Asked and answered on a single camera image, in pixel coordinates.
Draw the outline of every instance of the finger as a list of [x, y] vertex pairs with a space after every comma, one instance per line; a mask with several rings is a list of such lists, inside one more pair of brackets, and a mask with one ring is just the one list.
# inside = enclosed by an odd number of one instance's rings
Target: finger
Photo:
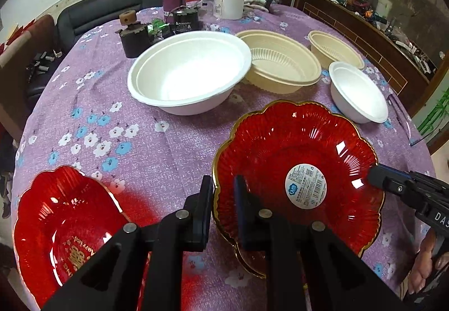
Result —
[[449, 263], [449, 253], [444, 253], [436, 262], [435, 269], [437, 271], [443, 269]]
[[432, 263], [432, 253], [423, 252], [421, 256], [421, 262], [418, 264], [417, 270], [421, 276], [426, 279], [432, 273], [433, 263]]
[[415, 290], [418, 288], [418, 286], [423, 281], [423, 278], [421, 277], [421, 274], [419, 272], [413, 272], [409, 275], [409, 294], [414, 294]]
[[436, 243], [436, 234], [435, 230], [430, 228], [421, 242], [421, 246], [419, 247], [420, 251], [432, 252]]
[[416, 288], [416, 293], [421, 291], [425, 285], [426, 285], [426, 280], [422, 280], [421, 283], [419, 284], [418, 288]]

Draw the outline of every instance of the red scalloped plate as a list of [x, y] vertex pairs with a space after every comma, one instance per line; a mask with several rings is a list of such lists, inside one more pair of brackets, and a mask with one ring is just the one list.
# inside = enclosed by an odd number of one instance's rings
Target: red scalloped plate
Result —
[[317, 102], [274, 101], [231, 130], [213, 162], [213, 216], [242, 265], [265, 276], [261, 253], [239, 249], [233, 178], [293, 223], [322, 221], [360, 257], [376, 239], [385, 193], [367, 184], [378, 162], [346, 117]]
[[128, 221], [112, 194], [71, 166], [39, 173], [19, 202], [14, 247], [39, 307]]

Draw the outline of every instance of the floor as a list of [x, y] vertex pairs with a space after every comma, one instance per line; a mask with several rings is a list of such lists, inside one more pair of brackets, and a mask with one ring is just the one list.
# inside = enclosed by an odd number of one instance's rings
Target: floor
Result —
[[[435, 154], [432, 155], [432, 161], [435, 167], [436, 177], [446, 183], [449, 183], [449, 141], [445, 145], [443, 145]], [[0, 197], [0, 209], [1, 208], [3, 208], [3, 201]], [[10, 247], [12, 247], [13, 245], [11, 233], [11, 217], [8, 219], [0, 218], [0, 243], [3, 243]], [[8, 279], [22, 301], [27, 304], [25, 293], [17, 271], [12, 270]]]

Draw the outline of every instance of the floral tablecloth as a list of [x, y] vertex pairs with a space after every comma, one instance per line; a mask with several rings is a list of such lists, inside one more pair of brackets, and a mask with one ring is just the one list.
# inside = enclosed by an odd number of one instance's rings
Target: floral tablecloth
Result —
[[[150, 22], [161, 18], [162, 10], [143, 10], [138, 17]], [[208, 16], [204, 20], [205, 28], [210, 30], [236, 33], [266, 29], [305, 46], [310, 45], [307, 35], [311, 30], [342, 38], [323, 23], [281, 5], [274, 6], [273, 14], [255, 11], [239, 21], [217, 21]], [[33, 178], [63, 164], [102, 181], [132, 221], [141, 226], [153, 223], [181, 208], [188, 195], [198, 192], [202, 176], [211, 174], [216, 150], [243, 114], [279, 98], [314, 100], [337, 111], [327, 71], [322, 72], [317, 84], [285, 96], [239, 83], [219, 107], [197, 116], [173, 116], [144, 105], [127, 90], [127, 74], [134, 59], [125, 57], [120, 38], [114, 33], [119, 27], [118, 20], [111, 21], [89, 31], [76, 43], [28, 119], [16, 156], [12, 224], [17, 218], [19, 197]], [[364, 72], [385, 97], [394, 94], [378, 69], [367, 60], [365, 64]], [[358, 125], [361, 135], [375, 148], [379, 162], [434, 176], [425, 142], [410, 147], [397, 110], [392, 105], [388, 109], [385, 123]], [[412, 139], [419, 138], [410, 117], [406, 115], [405, 121], [410, 125]], [[387, 195], [382, 229], [363, 260], [396, 289], [426, 231], [410, 209]], [[213, 223], [206, 251], [186, 254], [184, 259], [184, 310], [265, 309], [265, 281], [243, 269]]]

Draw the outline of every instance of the eyeglasses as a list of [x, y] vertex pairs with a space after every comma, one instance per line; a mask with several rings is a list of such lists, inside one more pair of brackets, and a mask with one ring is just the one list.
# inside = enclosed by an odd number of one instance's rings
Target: eyeglasses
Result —
[[423, 141], [425, 138], [429, 137], [430, 135], [432, 135], [434, 133], [434, 131], [439, 127], [439, 125], [441, 125], [441, 123], [443, 122], [445, 116], [443, 115], [443, 117], [441, 118], [441, 121], [439, 122], [439, 124], [431, 131], [429, 132], [426, 136], [423, 136], [422, 138], [418, 139], [418, 140], [412, 140], [411, 136], [411, 129], [410, 129], [410, 125], [408, 123], [408, 119], [407, 117], [409, 116], [407, 113], [405, 113], [402, 108], [401, 108], [401, 104], [399, 102], [399, 99], [394, 95], [394, 94], [390, 94], [387, 97], [387, 101], [390, 102], [391, 106], [393, 107], [393, 109], [396, 112], [396, 118], [399, 122], [399, 125], [401, 125], [401, 127], [403, 128], [403, 130], [407, 133], [407, 136], [409, 138], [409, 145], [411, 147], [415, 146], [416, 144], [420, 143], [421, 141]]

